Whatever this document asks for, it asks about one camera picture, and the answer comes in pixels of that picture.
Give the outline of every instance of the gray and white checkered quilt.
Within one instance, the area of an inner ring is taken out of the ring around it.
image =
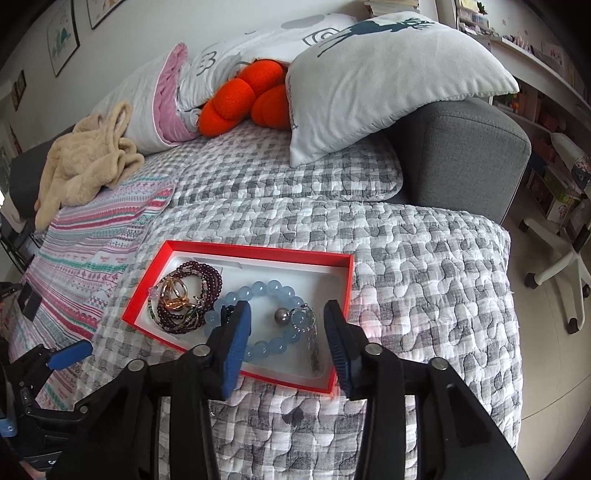
[[[382,133],[298,168],[290,167],[290,141],[290,132],[248,120],[199,144],[171,205],[211,198],[317,196],[375,202],[402,188],[400,162]]]
[[[165,239],[345,252],[355,256],[348,320],[402,358],[447,358],[513,447],[521,418],[518,323],[506,276],[509,235],[490,220],[386,203],[323,198],[211,199],[165,210],[149,227],[111,298],[78,398],[130,359],[177,352],[119,319]],[[164,404],[161,477],[168,475],[170,405]],[[226,403],[212,402],[222,478],[352,478],[365,403],[240,377]],[[416,420],[407,398],[406,477],[416,477]]]

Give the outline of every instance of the light blue bead bracelet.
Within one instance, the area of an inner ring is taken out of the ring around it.
[[[239,300],[250,301],[254,297],[269,295],[280,302],[280,307],[275,312],[274,318],[278,325],[284,326],[282,336],[277,336],[268,342],[260,340],[254,345],[248,345],[244,353],[244,361],[267,358],[269,355],[281,355],[287,350],[290,343],[300,340],[302,333],[309,332],[316,323],[316,316],[312,309],[296,296],[293,288],[281,285],[278,280],[271,280],[269,283],[256,281],[251,286],[244,285],[235,292],[226,293],[213,303],[213,310],[205,313],[205,335],[209,337],[212,330],[220,325],[220,313],[222,307],[235,305]]]

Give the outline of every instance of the deer print pillow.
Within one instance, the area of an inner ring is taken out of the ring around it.
[[[414,12],[359,22],[304,50],[285,82],[292,167],[348,147],[427,103],[519,91],[484,46]]]

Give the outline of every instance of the pillow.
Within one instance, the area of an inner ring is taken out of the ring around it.
[[[108,115],[117,103],[127,100],[134,108],[125,136],[144,155],[175,147],[197,137],[177,115],[176,93],[187,46],[177,44],[170,52],[141,66],[93,108]]]
[[[519,91],[477,41],[414,12],[362,21],[308,48],[292,62],[285,83],[292,167],[345,148],[427,103]]]
[[[289,64],[306,48],[356,21],[342,14],[314,15],[210,45],[183,73],[178,88],[179,110],[190,112],[202,106],[253,61],[267,59]]]

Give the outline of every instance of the crystal bead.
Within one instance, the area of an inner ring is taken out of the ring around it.
[[[285,303],[289,302],[295,296],[296,292],[290,286],[283,287],[279,293],[279,298]]]
[[[293,310],[293,309],[300,308],[303,304],[304,304],[304,300],[301,297],[294,296],[293,298],[290,299],[289,303],[287,304],[287,307],[290,310]]]
[[[287,343],[296,343],[301,337],[301,332],[293,328],[293,326],[286,327],[283,330],[283,339]]]
[[[256,281],[252,284],[251,290],[255,297],[262,297],[267,293],[267,286],[262,281]]]
[[[250,363],[254,360],[254,355],[252,353],[252,348],[249,346],[246,346],[246,350],[244,350],[244,361],[246,363]]]
[[[269,356],[269,344],[260,340],[252,346],[252,354],[255,359],[267,358]]]
[[[301,310],[296,310],[291,314],[291,322],[294,326],[300,329],[308,328],[310,326],[307,315]]]
[[[252,290],[250,287],[244,285],[238,290],[238,300],[250,300],[252,298]]]
[[[203,317],[205,318],[205,321],[208,325],[217,326],[220,324],[220,313],[216,312],[215,310],[209,310],[208,312],[205,312]]]
[[[281,292],[281,282],[279,280],[271,280],[268,284],[267,284],[267,293],[269,295],[279,295],[279,293]]]
[[[287,350],[287,342],[282,337],[275,337],[269,340],[269,351],[279,355]]]
[[[225,305],[225,303],[223,302],[222,299],[217,299],[216,301],[213,302],[213,309],[219,313],[222,311],[222,307],[224,305]]]
[[[236,295],[236,292],[230,291],[230,292],[226,293],[226,296],[224,297],[223,301],[226,304],[226,307],[228,305],[235,305],[236,302],[238,302],[238,297]]]

